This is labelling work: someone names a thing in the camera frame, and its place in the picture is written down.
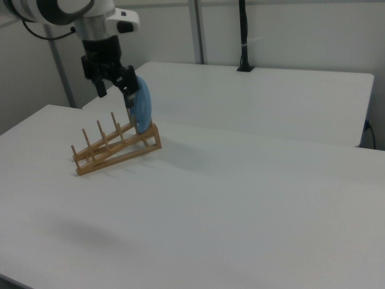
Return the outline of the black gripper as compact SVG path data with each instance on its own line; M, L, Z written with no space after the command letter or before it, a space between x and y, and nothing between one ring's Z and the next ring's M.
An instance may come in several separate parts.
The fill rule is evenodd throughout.
M111 81L123 95L126 108L134 105L134 94L139 84L133 66L122 66L122 50L118 36L107 39L82 41L85 55L81 57L85 78L94 84L98 97L106 96L104 80Z

